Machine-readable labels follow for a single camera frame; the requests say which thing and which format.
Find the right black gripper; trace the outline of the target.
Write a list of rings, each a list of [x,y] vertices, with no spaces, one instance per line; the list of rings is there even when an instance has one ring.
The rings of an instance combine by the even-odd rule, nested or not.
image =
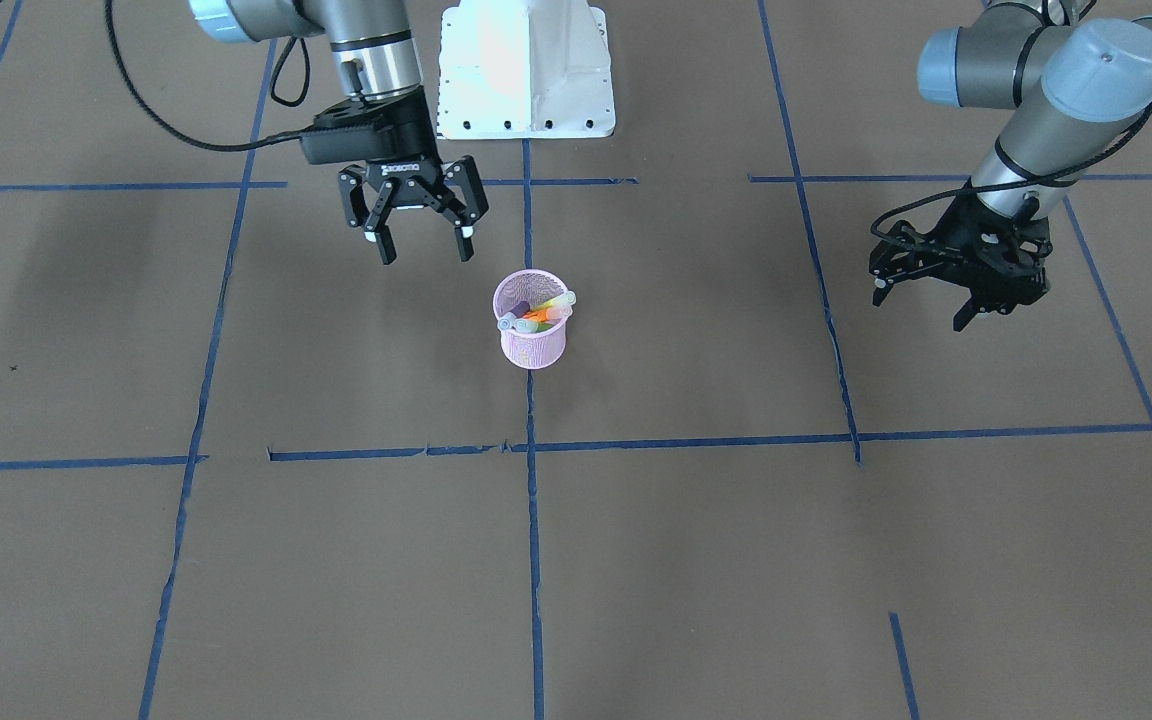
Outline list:
[[[388,266],[397,259],[389,215],[397,209],[424,206],[452,225],[460,260],[470,260],[473,228],[488,213],[488,199],[473,156],[444,167],[424,88],[333,106],[332,126],[353,123],[369,126],[376,145],[365,161],[347,161],[338,170],[346,223],[364,232]],[[374,200],[366,200],[366,188],[376,192]]]

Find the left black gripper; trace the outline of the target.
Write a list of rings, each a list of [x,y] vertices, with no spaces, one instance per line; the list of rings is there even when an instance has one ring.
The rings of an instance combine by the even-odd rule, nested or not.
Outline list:
[[[1011,217],[998,214],[977,196],[952,200],[929,238],[957,251],[947,268],[873,270],[872,305],[881,306],[897,285],[932,276],[968,288],[969,300],[952,318],[963,332],[983,314],[1010,314],[1011,306],[1032,305],[1049,291],[1044,262],[1052,252],[1049,222],[1036,215],[1037,194],[1026,192]]]

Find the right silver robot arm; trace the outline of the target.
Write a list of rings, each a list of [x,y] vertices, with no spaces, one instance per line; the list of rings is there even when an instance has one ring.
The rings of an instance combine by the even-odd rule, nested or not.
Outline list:
[[[444,161],[402,1],[194,1],[196,23],[223,44],[324,38],[342,97],[294,132],[311,165],[338,165],[346,222],[396,260],[394,211],[429,209],[450,225],[462,262],[488,213],[471,156]]]

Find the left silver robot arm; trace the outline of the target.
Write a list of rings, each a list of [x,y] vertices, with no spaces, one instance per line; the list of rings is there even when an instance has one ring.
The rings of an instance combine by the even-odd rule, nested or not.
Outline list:
[[[924,100],[1007,109],[979,167],[929,232],[908,206],[879,215],[872,302],[937,279],[969,293],[952,325],[1010,314],[1049,291],[1049,214],[1093,165],[1152,118],[1152,15],[1093,18],[1087,1],[990,1],[969,26],[929,37],[916,67]]]

